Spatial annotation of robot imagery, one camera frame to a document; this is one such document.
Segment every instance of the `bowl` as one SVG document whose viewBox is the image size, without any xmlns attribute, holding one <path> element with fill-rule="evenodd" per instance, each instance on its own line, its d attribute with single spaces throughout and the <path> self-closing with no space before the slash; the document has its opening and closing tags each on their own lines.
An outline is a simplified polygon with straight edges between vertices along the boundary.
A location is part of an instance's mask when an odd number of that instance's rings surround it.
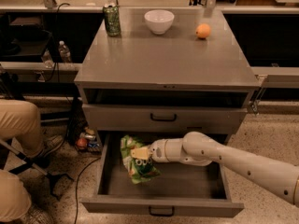
<svg viewBox="0 0 299 224">
<path fill-rule="evenodd" d="M 157 34 L 164 34 L 172 25 L 175 15 L 167 10 L 152 10 L 144 15 L 149 29 Z"/>
</svg>

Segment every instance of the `countertop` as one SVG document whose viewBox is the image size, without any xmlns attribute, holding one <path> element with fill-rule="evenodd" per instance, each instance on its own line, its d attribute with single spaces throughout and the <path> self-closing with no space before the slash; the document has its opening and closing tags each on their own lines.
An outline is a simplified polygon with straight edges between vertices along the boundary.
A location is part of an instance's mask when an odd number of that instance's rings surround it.
<svg viewBox="0 0 299 224">
<path fill-rule="evenodd" d="M 148 10 L 121 7 L 121 36 L 107 36 L 102 23 L 75 83 L 134 89 L 259 87 L 221 10 L 169 8 L 175 20 L 164 35 L 146 26 Z M 201 23 L 211 27 L 207 39 L 196 37 Z"/>
</svg>

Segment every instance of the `snack bag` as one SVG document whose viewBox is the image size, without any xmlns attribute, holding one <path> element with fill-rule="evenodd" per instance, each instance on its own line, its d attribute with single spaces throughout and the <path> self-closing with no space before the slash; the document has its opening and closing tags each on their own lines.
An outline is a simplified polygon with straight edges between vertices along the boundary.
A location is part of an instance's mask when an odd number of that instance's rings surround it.
<svg viewBox="0 0 299 224">
<path fill-rule="evenodd" d="M 131 149 L 143 147 L 144 144 L 137 138 L 125 135 L 121 139 L 121 155 L 124 167 L 134 184 L 150 181 L 153 177 L 160 175 L 153 164 L 152 159 L 139 160 L 131 156 Z"/>
</svg>

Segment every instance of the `black handle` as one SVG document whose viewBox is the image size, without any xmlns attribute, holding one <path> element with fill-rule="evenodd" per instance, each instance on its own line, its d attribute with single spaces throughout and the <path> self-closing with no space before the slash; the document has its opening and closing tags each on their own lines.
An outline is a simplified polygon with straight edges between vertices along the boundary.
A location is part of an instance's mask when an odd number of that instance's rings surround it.
<svg viewBox="0 0 299 224">
<path fill-rule="evenodd" d="M 152 113 L 150 113 L 150 119 L 153 121 L 159 121 L 159 122 L 174 122 L 177 119 L 177 115 L 174 114 L 174 117 L 171 117 L 171 118 L 158 118 L 158 117 L 155 117 Z"/>
<path fill-rule="evenodd" d="M 161 213 L 153 213 L 151 206 L 149 206 L 149 214 L 154 217 L 172 217 L 175 214 L 175 207 L 174 206 L 171 207 L 170 213 L 161 214 Z"/>
</svg>

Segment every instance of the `beige pants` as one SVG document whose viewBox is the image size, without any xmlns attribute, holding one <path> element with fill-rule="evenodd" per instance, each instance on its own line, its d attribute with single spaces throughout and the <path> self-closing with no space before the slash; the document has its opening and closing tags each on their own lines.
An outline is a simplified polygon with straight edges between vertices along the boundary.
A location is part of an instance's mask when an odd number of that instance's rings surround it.
<svg viewBox="0 0 299 224">
<path fill-rule="evenodd" d="M 39 110 L 29 102 L 0 99 L 0 138 L 13 137 L 28 157 L 42 150 Z M 0 221 L 18 219 L 30 206 L 30 195 L 19 178 L 0 170 Z"/>
</svg>

